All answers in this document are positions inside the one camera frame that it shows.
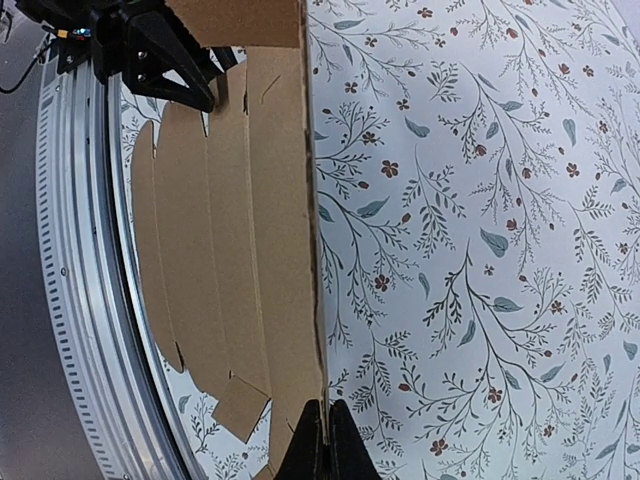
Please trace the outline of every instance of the aluminum rail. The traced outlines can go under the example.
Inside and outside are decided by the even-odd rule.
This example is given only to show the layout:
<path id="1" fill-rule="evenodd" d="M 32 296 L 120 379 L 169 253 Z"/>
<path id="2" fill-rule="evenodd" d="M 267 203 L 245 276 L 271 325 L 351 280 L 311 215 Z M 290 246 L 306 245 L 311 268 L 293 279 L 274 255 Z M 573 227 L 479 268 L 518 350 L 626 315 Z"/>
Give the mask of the aluminum rail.
<path id="1" fill-rule="evenodd" d="M 119 90 L 85 63 L 44 67 L 36 191 L 54 336 L 76 411 L 108 480 L 206 479 L 171 402 L 137 285 L 117 172 Z"/>

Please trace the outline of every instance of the cardboard piece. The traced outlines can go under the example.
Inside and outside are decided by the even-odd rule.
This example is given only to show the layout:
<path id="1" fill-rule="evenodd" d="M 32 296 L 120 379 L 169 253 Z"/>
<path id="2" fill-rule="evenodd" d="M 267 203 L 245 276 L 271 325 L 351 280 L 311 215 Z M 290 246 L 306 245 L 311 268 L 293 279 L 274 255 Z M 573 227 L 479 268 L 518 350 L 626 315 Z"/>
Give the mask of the cardboard piece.
<path id="1" fill-rule="evenodd" d="M 268 478 L 304 405 L 324 401 L 327 375 L 306 13 L 301 0 L 273 0 L 258 25 L 255 3 L 168 2 L 202 45 L 267 46 L 247 47 L 246 63 L 214 81 L 208 136 L 201 113 L 178 104 L 155 152 L 143 128 L 133 198 L 158 346 L 219 399 L 214 417 L 243 441 L 272 400 Z M 229 33 L 212 31 L 216 14 Z"/>

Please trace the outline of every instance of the floral tablecloth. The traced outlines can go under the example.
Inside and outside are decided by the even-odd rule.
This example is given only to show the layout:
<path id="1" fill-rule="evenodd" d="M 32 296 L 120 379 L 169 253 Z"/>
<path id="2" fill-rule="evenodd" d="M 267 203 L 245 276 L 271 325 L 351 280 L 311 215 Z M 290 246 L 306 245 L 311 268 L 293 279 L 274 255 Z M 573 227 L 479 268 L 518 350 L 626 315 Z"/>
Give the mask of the floral tablecloth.
<path id="1" fill-rule="evenodd" d="M 383 479 L 640 479 L 640 54 L 607 0 L 310 4 L 332 398 Z M 122 99 L 128 168 L 157 102 Z M 167 367 L 211 478 L 249 445 Z"/>

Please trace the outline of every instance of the flower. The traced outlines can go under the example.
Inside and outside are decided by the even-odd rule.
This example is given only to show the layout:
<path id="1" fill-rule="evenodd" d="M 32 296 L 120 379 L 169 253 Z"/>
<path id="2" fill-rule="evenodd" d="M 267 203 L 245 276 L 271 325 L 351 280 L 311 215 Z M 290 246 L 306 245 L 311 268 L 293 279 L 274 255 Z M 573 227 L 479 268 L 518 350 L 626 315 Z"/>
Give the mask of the flower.
<path id="1" fill-rule="evenodd" d="M 433 17 L 433 11 L 428 8 L 421 8 L 418 10 L 418 15 L 422 16 L 422 18 L 431 18 Z"/>
<path id="2" fill-rule="evenodd" d="M 436 457 L 442 455 L 442 452 L 444 452 L 447 448 L 449 448 L 449 445 L 447 445 L 447 442 L 444 441 L 444 438 L 436 440 L 431 444 L 431 452 L 433 452 Z"/>
<path id="3" fill-rule="evenodd" d="M 398 164 L 396 162 L 391 163 L 389 160 L 384 160 L 382 162 L 382 170 L 387 178 L 396 177 L 398 175 Z"/>
<path id="4" fill-rule="evenodd" d="M 409 110 L 409 108 L 411 108 L 411 107 L 409 106 L 409 102 L 408 102 L 408 100 L 407 100 L 406 98 L 403 98 L 403 99 L 402 99 L 402 101 L 398 100 L 398 101 L 396 102 L 396 105 L 398 105 L 398 109 L 399 109 L 400 111 L 402 111 L 402 110 Z"/>
<path id="5" fill-rule="evenodd" d="M 489 389 L 489 401 L 491 403 L 498 403 L 502 400 L 502 390 L 496 390 L 496 387 Z"/>
<path id="6" fill-rule="evenodd" d="M 575 163 L 567 163 L 567 173 L 569 173 L 569 178 L 577 177 L 580 175 L 578 166 Z"/>
<path id="7" fill-rule="evenodd" d="M 347 82 L 344 84 L 344 91 L 346 93 L 357 93 L 358 90 L 356 90 L 358 88 L 358 84 L 356 82 L 350 83 Z"/>
<path id="8" fill-rule="evenodd" d="M 382 290 L 383 292 L 386 292 L 389 288 L 389 278 L 380 274 L 376 277 L 375 284 L 376 290 Z"/>
<path id="9" fill-rule="evenodd" d="M 362 142 L 367 145 L 369 143 L 373 145 L 377 145 L 380 139 L 376 137 L 376 134 L 373 132 L 364 132 L 362 134 Z"/>
<path id="10" fill-rule="evenodd" d="M 551 313 L 553 315 L 555 315 L 556 313 L 559 313 L 560 315 L 562 315 L 564 311 L 565 311 L 564 306 L 562 305 L 562 302 L 560 302 L 560 300 L 555 300 L 551 304 Z"/>

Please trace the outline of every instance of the black cable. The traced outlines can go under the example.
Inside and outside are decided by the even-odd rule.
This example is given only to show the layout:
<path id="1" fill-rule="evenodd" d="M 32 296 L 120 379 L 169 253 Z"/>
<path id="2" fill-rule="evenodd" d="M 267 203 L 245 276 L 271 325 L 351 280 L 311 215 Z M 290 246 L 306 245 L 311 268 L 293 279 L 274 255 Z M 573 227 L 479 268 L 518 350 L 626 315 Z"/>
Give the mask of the black cable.
<path id="1" fill-rule="evenodd" d="M 2 87 L 0 87 L 0 93 L 3 94 L 3 95 L 10 95 L 13 92 L 15 92 L 16 90 L 18 90 L 22 86 L 24 81 L 27 79 L 29 74 L 31 73 L 31 70 L 33 70 L 33 67 L 35 67 L 36 63 L 38 63 L 38 59 L 40 59 L 42 54 L 44 54 L 47 50 L 49 50 L 53 46 L 54 43 L 55 43 L 55 39 L 52 40 L 51 42 L 47 43 L 46 45 L 44 45 L 40 49 L 40 51 L 38 51 L 35 54 L 35 56 L 33 57 L 33 60 L 31 60 L 31 63 L 29 64 L 29 66 L 27 67 L 25 72 L 22 74 L 22 77 L 20 78 L 20 80 L 18 80 L 18 83 L 16 83 L 11 88 L 2 88 Z"/>

